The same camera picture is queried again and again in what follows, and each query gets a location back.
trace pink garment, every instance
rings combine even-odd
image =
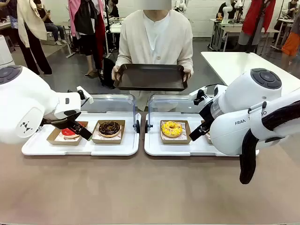
[[[71,22],[71,33],[73,37],[76,37],[76,29],[75,29],[75,14],[77,13],[81,0],[68,0],[67,1],[68,6],[69,6],[69,14],[70,14],[70,22]],[[100,7],[100,13],[101,17],[103,18],[103,2],[102,0],[98,0],[99,7]]]

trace black tray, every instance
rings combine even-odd
[[[180,65],[123,64],[118,73],[121,77],[114,86],[120,90],[183,91],[188,87]]]

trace chocolate donut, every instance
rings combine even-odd
[[[113,136],[120,131],[120,125],[114,121],[107,121],[99,126],[99,132],[103,136]]]

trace transparent cover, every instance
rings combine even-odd
[[[153,95],[149,99],[148,106],[148,130],[153,125],[151,121],[156,116],[160,117],[161,113],[180,113],[188,117],[188,114],[199,115],[201,110],[200,106],[194,105],[193,100],[189,100],[189,95]]]
[[[82,113],[124,113],[132,114],[133,125],[136,125],[135,97],[122,94],[92,95],[94,103],[86,102],[82,106]]]

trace person's right hand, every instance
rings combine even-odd
[[[117,80],[120,80],[121,75],[118,74],[119,69],[120,69],[120,67],[117,66],[117,65],[115,65],[115,66],[112,68],[112,80],[113,80],[113,81],[116,79],[116,78],[115,78],[116,76],[117,76]]]

